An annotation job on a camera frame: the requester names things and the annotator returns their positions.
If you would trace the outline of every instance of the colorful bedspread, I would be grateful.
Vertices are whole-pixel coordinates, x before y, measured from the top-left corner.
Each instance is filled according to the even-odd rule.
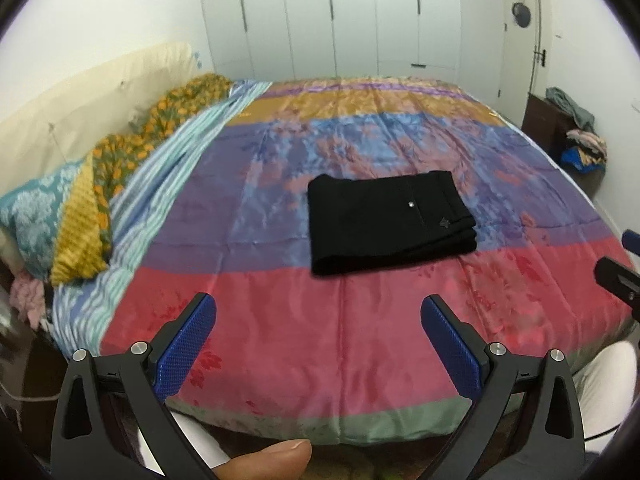
[[[310,274],[309,180],[430,170],[454,175],[478,223],[476,252]],[[628,262],[574,184],[457,87],[273,84],[205,149],[119,304],[103,288],[104,332],[82,320],[97,308],[85,290],[62,321],[73,342],[110,354],[209,292],[217,325],[170,405],[273,438],[414,439],[451,432],[468,408],[421,329],[424,296],[440,294],[487,341],[522,354],[559,348],[579,368],[630,326],[628,308],[593,280],[604,254]]]

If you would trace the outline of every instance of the pink bedspread section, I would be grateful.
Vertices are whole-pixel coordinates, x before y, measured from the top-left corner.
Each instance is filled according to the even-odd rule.
[[[560,348],[577,359],[580,348],[619,333],[628,321],[628,307],[590,283],[604,255],[620,257],[615,238],[473,253],[342,280],[318,280],[300,268],[219,276],[142,268],[102,348],[119,352],[150,339],[205,291],[216,298],[218,320],[182,400],[287,418],[415,406],[456,395],[420,326],[424,296],[437,290],[485,340],[512,352]]]

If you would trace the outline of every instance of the beige headboard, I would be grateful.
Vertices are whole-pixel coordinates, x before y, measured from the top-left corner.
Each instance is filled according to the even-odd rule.
[[[55,85],[0,123],[0,196],[85,156],[103,136],[196,75],[187,43],[167,43],[108,61]],[[0,258],[22,259],[0,228]]]

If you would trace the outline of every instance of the dark wooden cabinet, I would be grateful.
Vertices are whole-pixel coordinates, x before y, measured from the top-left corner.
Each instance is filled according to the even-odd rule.
[[[557,164],[560,164],[560,156],[566,145],[566,133],[577,127],[571,115],[550,101],[529,94],[521,129]],[[562,168],[589,198],[594,197],[604,177],[603,170],[579,173],[572,166],[562,165]]]
[[[529,94],[522,131],[554,161],[560,162],[566,133],[577,127],[571,115],[546,99]]]

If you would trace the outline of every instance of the gray cloth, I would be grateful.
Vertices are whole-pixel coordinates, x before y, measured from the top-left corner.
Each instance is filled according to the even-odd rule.
[[[578,128],[585,132],[593,132],[593,123],[596,118],[588,110],[581,108],[564,91],[557,86],[546,89],[546,98],[560,108],[563,112],[574,117]]]

